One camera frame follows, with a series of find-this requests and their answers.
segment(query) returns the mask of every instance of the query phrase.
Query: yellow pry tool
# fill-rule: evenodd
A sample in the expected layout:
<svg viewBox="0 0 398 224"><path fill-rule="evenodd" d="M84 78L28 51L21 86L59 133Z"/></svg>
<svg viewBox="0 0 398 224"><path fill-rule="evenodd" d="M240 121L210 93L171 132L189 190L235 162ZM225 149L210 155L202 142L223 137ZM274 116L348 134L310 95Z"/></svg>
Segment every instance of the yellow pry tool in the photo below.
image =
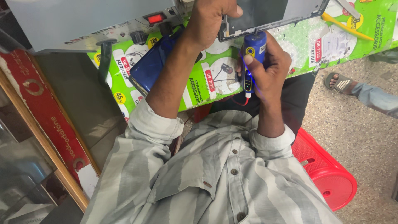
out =
<svg viewBox="0 0 398 224"><path fill-rule="evenodd" d="M347 31L348 33L350 33L350 34L352 34L352 35L354 35L354 36L356 36L358 38L361 38L361 39L364 39L364 40L372 40L372 41L374 41L373 38L371 38L369 36L366 36L365 34L359 33L358 31L356 31L354 29L349 28L348 26L346 26L346 25L342 24L341 22L337 21L335 18L333 18L332 16L330 16L329 14L327 14L325 12L322 14L322 19L324 21L334 23L336 26L340 27L341 29Z"/></svg>

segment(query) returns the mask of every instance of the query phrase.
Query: gray machine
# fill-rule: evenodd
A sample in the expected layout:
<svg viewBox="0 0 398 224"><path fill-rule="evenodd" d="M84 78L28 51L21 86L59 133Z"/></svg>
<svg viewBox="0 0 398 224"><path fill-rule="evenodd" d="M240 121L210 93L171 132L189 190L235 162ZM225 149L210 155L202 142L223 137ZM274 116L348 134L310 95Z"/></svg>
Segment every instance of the gray machine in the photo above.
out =
<svg viewBox="0 0 398 224"><path fill-rule="evenodd" d="M10 10L0 14L0 49L7 52L25 48L31 53L46 53L91 52L106 42L112 44L131 39L140 44L147 34L158 30L167 35L173 26L183 23L193 0L6 2ZM14 18L13 23L10 24L10 19L1 20L5 15Z"/></svg>

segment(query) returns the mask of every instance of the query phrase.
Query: red cable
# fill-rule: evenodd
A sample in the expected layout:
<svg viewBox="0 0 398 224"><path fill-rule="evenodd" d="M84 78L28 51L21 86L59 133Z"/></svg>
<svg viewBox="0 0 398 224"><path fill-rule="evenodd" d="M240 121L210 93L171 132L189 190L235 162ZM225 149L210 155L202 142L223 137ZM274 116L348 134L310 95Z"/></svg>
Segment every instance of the red cable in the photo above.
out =
<svg viewBox="0 0 398 224"><path fill-rule="evenodd" d="M241 104L241 103L236 102L236 101L234 100L233 97L232 97L231 99L232 99L232 101L233 101L234 103L236 103L237 105L246 106L246 104L248 104L250 98L247 98L247 97L246 97L246 102L245 102L245 104Z"/></svg>

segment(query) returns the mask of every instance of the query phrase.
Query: speckled floor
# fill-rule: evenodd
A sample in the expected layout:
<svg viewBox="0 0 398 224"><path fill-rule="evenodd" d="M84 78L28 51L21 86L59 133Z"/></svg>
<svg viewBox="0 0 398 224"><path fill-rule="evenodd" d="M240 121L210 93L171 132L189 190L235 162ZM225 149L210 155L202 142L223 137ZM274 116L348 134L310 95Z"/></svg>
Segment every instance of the speckled floor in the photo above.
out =
<svg viewBox="0 0 398 224"><path fill-rule="evenodd" d="M302 126L357 180L356 196L336 212L343 223L397 224L398 202L391 195L398 172L398 119L365 107L353 96L326 90L323 80L331 71L398 96L398 65L363 58L320 70ZM192 114L179 117L186 121ZM184 135L192 121L187 121Z"/></svg>

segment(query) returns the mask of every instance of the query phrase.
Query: flip flop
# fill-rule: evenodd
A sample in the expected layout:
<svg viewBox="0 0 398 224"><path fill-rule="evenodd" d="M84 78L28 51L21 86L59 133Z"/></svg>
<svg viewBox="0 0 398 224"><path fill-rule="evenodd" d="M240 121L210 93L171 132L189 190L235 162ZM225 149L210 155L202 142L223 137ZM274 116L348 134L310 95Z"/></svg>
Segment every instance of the flip flop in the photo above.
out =
<svg viewBox="0 0 398 224"><path fill-rule="evenodd" d="M330 87L330 80L333 79L334 75L339 75L339 78L337 79L336 84L334 84L333 87ZM343 93L346 89L348 89L353 81L354 80L347 78L339 73L332 72L326 77L325 86L333 92Z"/></svg>

